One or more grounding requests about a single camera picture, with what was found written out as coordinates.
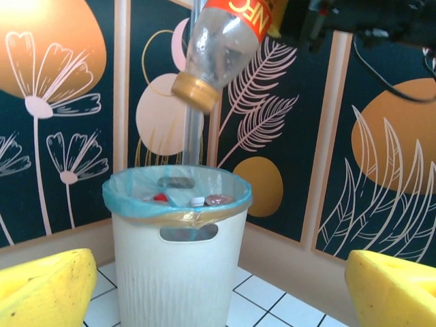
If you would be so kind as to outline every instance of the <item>yellow foam block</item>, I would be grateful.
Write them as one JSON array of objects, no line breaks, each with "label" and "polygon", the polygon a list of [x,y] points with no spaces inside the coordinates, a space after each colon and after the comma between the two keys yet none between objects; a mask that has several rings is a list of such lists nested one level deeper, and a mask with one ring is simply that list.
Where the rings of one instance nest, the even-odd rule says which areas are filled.
[{"label": "yellow foam block", "polygon": [[287,3],[289,0],[269,0],[269,4],[272,6],[272,22],[268,29],[268,35],[273,38],[280,38],[280,27],[285,16]]},{"label": "yellow foam block", "polygon": [[0,327],[81,327],[96,283],[88,249],[0,270]]},{"label": "yellow foam block", "polygon": [[345,281],[362,327],[436,326],[436,268],[352,251]]}]

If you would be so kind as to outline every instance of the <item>orange bottle label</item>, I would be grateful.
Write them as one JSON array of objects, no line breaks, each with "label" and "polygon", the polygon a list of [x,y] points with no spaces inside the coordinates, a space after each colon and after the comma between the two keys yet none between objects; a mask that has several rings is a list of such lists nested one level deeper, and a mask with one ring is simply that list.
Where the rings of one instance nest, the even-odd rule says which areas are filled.
[{"label": "orange bottle label", "polygon": [[239,17],[262,42],[273,20],[270,6],[274,0],[208,0],[204,8],[215,7]]}]

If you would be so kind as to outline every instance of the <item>white tile floor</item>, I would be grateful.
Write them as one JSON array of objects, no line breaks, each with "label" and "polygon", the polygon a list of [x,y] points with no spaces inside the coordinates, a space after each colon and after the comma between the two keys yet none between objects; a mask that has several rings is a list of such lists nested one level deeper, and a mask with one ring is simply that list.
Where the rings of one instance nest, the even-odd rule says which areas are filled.
[{"label": "white tile floor", "polygon": [[[347,327],[241,268],[236,274],[227,325]],[[99,279],[83,326],[121,327],[115,263],[99,269]]]}]

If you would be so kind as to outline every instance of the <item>floral wall panel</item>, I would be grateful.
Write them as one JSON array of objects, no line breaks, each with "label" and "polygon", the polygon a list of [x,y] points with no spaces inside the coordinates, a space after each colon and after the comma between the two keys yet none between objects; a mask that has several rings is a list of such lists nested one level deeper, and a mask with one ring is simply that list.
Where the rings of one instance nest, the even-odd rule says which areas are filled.
[{"label": "floral wall panel", "polygon": [[331,37],[317,54],[269,37],[224,91],[217,167],[253,187],[248,221],[301,241]]},{"label": "floral wall panel", "polygon": [[[361,53],[398,90],[434,97],[421,49],[385,44]],[[346,260],[368,249],[436,266],[435,124],[436,103],[393,96],[352,53],[316,251]]]},{"label": "floral wall panel", "polygon": [[129,167],[181,163],[186,105],[171,86],[185,68],[190,16],[169,0],[131,2]]},{"label": "floral wall panel", "polygon": [[109,218],[114,1],[0,4],[0,247]]}]

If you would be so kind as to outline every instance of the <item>trash can handle hole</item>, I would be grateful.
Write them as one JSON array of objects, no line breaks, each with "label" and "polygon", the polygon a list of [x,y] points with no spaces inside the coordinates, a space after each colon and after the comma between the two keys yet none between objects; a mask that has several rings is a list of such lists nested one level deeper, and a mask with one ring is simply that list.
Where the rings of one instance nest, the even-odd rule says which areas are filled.
[{"label": "trash can handle hole", "polygon": [[200,229],[195,228],[161,228],[159,235],[161,239],[171,243],[202,242],[212,240],[218,234],[218,226],[206,225]]}]

